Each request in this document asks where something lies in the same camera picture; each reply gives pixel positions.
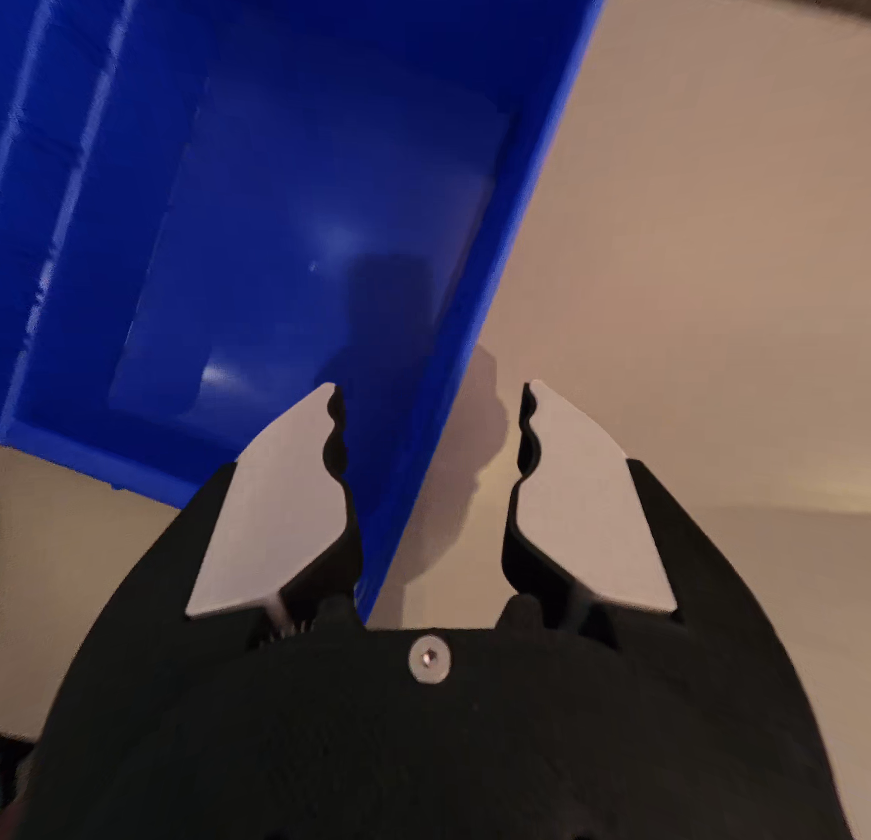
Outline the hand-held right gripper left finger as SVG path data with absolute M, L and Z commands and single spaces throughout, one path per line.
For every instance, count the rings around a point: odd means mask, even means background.
M 187 617 L 255 609 L 275 631 L 302 631 L 324 602 L 354 607 L 364 558 L 346 479 L 345 427 L 342 390 L 323 383 L 248 443 L 235 461 Z

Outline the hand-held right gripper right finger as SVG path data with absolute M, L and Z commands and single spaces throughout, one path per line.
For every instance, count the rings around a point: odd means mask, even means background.
M 674 621 L 678 601 L 629 459 L 591 417 L 536 379 L 518 418 L 502 569 L 551 631 L 605 627 L 607 612 Z

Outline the blue plastic parts bin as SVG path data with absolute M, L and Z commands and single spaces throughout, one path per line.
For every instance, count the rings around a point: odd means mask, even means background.
M 604 0 L 1 0 L 2 445 L 182 507 L 343 391 L 371 614 Z

